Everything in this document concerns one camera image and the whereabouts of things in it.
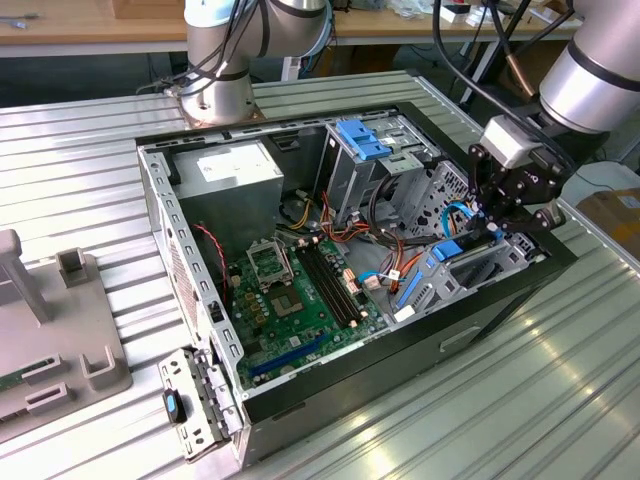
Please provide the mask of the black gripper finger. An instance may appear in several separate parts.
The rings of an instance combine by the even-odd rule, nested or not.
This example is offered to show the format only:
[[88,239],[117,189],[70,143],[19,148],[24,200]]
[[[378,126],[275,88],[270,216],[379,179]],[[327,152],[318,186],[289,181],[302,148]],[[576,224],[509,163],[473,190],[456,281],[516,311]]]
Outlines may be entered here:
[[504,232],[551,231],[565,222],[553,193],[516,193],[492,201],[493,222]]
[[478,210],[488,223],[506,230],[508,195],[504,183],[507,170],[479,143],[469,148],[469,159],[472,162],[469,191],[475,197]]

